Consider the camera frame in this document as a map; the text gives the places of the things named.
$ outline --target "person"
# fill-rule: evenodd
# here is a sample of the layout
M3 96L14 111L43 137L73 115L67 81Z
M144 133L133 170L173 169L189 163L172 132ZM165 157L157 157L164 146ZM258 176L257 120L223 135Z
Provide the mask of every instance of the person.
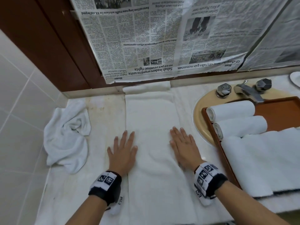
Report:
M201 158L192 135L187 135L183 128L180 128L179 131L175 127L170 130L170 134L172 136L170 145L174 151L175 157L178 163L185 169L195 171L200 164L205 163L205 161ZM132 147L134 132L130 134L127 142L126 138L127 131L123 133L120 144L118 144L118 137L115 137L113 153L110 147L107 149L110 161L107 172L113 172L108 175L116 174L116 178L113 182L116 182L119 176L121 177L128 174L135 163L135 156L137 154L138 147ZM268 210L258 201L229 181L223 181L222 185L214 191L214 194L234 218L235 223L237 224L288 225L288 223L281 219L278 215ZM102 192L90 194L74 215L69 219L66 225L99 225L103 213L108 206L107 202L112 202L113 200L114 199L110 199L109 197L106 197L106 195L103 195Z

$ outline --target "sink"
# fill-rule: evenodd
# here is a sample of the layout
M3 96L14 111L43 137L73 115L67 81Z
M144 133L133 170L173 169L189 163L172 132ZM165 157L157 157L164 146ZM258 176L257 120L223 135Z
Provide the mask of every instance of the sink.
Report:
M280 98L286 98L286 97L292 97L290 93L287 93L285 91L277 90L275 88L271 88L267 91L265 91L263 94L261 94L262 98L265 100L269 99L280 99ZM205 123L205 120L201 114L201 110L204 107L210 107L215 105L220 105L223 103L230 103L235 101L241 101L241 100L248 100L249 98L245 95L238 95L236 93L231 92L226 98L221 99L216 96L216 90L212 90L209 93L205 94L203 97L201 97L193 110L193 121L194 124L199 131L199 133L202 135L204 139L207 140L212 145L214 144L214 140L212 139L212 136L207 128L207 125Z

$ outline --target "tray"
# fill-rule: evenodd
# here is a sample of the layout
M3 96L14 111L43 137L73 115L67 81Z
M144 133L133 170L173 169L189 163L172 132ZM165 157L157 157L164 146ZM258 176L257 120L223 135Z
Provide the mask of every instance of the tray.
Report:
M208 126L208 130L212 135L214 143L218 149L219 157L222 165L225 168L229 181L235 184L240 189L241 186L230 166L230 163L225 155L225 152L221 146L221 142L217 137L217 134L212 126L211 121L206 113L207 107L201 110L203 118ZM268 131L281 131L287 128L300 126L300 99L297 96L265 100L263 103L255 105L255 114L263 116L268 124Z

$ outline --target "chrome faucet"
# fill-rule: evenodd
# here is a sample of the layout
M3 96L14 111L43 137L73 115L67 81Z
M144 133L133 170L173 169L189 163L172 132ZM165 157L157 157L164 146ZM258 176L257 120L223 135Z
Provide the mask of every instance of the chrome faucet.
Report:
M245 80L243 83L234 86L234 92L236 94L244 94L248 96L255 103L263 103L264 99L261 95L253 87L246 85L247 82L248 80Z

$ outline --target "countertop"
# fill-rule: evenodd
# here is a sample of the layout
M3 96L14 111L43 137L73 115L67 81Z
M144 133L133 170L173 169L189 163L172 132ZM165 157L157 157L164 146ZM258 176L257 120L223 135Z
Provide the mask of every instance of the countertop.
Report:
M288 75L268 77L273 87L300 97L300 89L294 86ZM251 79L255 83L261 78ZM195 103L207 92L214 90L222 83L237 84L243 80L226 81L211 84L191 85L171 88L174 94L181 126L192 134L204 160L212 162L221 170L220 159L216 148L204 140L194 126L192 112ZM125 95L105 95L69 100L85 100L91 121L92 130L87 137L89 154L86 164L74 175L69 175L61 166L53 166L49 172L47 185L39 209L36 225L63 225L87 198L92 182L108 168L106 149L112 146L115 136L121 136L125 130ZM275 213L300 209L300 193L288 193L259 200ZM214 224L232 220L232 217L219 200L209 207L203 207L201 224Z

